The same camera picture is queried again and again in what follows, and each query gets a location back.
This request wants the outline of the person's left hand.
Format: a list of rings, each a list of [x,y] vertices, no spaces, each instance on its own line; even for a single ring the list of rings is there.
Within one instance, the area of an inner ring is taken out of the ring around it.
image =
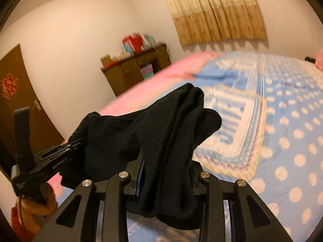
[[[35,216],[44,216],[49,218],[58,208],[53,188],[45,183],[44,195],[46,204],[42,205],[31,198],[18,197],[16,206],[18,209],[18,221],[27,231],[37,234],[41,230],[41,226]]]

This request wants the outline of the dark red sleeve forearm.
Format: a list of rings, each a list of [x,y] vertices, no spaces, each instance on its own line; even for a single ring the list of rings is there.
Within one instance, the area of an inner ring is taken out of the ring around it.
[[[31,242],[35,237],[35,234],[26,230],[19,222],[18,218],[18,209],[17,207],[12,208],[11,212],[11,219],[12,219],[12,229],[17,237],[20,239],[21,242]]]

